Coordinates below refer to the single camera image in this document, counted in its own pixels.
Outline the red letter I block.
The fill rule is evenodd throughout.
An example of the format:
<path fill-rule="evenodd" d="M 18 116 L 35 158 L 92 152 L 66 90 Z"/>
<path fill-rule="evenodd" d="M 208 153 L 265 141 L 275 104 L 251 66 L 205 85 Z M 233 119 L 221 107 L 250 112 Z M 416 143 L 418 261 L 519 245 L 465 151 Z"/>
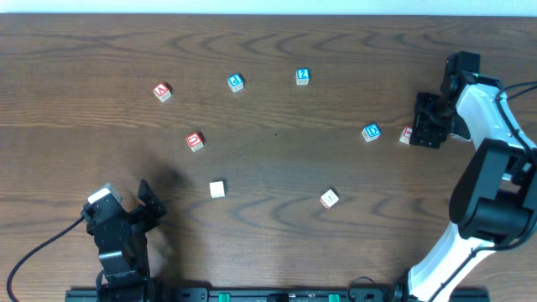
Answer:
<path fill-rule="evenodd" d="M 399 141 L 401 143 L 410 144 L 412 132 L 413 132 L 412 127 L 410 126 L 405 127 L 400 134 Z"/>

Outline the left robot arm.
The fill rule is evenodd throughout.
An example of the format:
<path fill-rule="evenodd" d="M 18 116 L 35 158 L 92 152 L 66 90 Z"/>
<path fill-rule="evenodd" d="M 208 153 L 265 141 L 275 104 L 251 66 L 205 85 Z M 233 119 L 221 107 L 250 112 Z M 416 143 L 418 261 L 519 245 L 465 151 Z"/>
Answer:
<path fill-rule="evenodd" d="M 110 184 L 88 197 L 81 217 L 98 248 L 102 271 L 96 278 L 98 301 L 158 301 L 159 282 L 151 277 L 146 233 L 159 225 L 167 208 L 146 180 L 138 187 L 141 203 L 126 211 Z"/>

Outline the red letter A block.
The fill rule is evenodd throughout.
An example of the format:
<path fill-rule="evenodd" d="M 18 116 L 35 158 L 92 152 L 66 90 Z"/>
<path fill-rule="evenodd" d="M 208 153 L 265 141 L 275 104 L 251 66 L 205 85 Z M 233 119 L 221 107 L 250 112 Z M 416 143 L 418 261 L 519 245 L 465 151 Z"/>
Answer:
<path fill-rule="evenodd" d="M 155 86 L 153 88 L 153 93 L 161 102 L 166 102 L 172 97 L 171 89 L 165 82 L 160 82 L 157 86 Z"/>

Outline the blue number 2 block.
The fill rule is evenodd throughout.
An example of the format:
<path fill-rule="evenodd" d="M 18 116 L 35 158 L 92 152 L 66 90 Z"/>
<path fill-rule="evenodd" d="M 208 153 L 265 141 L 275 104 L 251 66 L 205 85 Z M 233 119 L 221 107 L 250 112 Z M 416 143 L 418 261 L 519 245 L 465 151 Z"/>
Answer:
<path fill-rule="evenodd" d="M 310 70 L 308 68 L 299 68 L 295 73 L 295 81 L 297 86 L 305 86 L 310 81 Z"/>

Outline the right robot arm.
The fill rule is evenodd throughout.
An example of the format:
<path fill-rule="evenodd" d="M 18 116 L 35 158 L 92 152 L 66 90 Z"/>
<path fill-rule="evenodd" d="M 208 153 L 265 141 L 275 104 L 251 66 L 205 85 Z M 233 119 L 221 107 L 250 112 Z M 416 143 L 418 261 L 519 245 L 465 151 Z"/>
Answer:
<path fill-rule="evenodd" d="M 511 113 L 508 88 L 476 71 L 448 71 L 439 96 L 420 94 L 410 142 L 443 130 L 476 153 L 449 200 L 450 222 L 396 287 L 396 301 L 447 301 L 485 258 L 513 250 L 536 231 L 536 145 Z"/>

